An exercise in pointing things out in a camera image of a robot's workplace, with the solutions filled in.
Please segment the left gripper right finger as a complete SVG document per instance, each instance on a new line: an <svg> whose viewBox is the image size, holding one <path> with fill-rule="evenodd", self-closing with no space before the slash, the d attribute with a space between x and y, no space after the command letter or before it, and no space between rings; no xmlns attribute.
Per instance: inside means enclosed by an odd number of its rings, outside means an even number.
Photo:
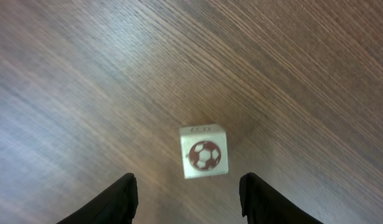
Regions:
<svg viewBox="0 0 383 224"><path fill-rule="evenodd" d="M239 197L248 224L321 224L252 172L240 178Z"/></svg>

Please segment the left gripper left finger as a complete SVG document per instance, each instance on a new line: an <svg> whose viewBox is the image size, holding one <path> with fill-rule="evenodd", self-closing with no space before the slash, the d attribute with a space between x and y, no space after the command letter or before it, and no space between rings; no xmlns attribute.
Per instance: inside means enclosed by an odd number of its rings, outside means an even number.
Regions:
<svg viewBox="0 0 383 224"><path fill-rule="evenodd" d="M127 173L59 224L132 224L138 204L137 179Z"/></svg>

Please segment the plain white block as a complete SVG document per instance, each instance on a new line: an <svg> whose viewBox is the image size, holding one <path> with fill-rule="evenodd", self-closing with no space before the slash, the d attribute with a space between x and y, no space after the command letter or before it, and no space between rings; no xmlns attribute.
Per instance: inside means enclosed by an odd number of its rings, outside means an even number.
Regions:
<svg viewBox="0 0 383 224"><path fill-rule="evenodd" d="M186 179L229 172L226 131L217 124L180 128L180 148Z"/></svg>

